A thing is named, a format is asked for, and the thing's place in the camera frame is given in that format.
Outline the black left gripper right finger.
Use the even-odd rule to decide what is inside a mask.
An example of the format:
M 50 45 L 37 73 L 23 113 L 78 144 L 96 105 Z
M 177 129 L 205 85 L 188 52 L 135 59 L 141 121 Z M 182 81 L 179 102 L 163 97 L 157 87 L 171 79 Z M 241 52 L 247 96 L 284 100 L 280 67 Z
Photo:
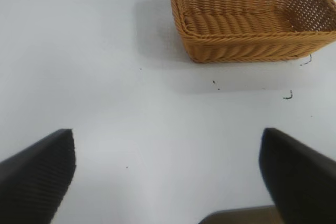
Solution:
M 334 160 L 276 128 L 266 128 L 258 161 L 284 223 L 335 223 Z

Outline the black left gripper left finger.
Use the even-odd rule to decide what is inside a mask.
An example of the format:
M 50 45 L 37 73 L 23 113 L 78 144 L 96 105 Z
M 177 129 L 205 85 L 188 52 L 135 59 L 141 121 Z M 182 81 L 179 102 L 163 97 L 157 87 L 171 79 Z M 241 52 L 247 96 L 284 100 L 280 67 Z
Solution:
M 51 223 L 76 170 L 71 129 L 1 162 L 1 223 Z

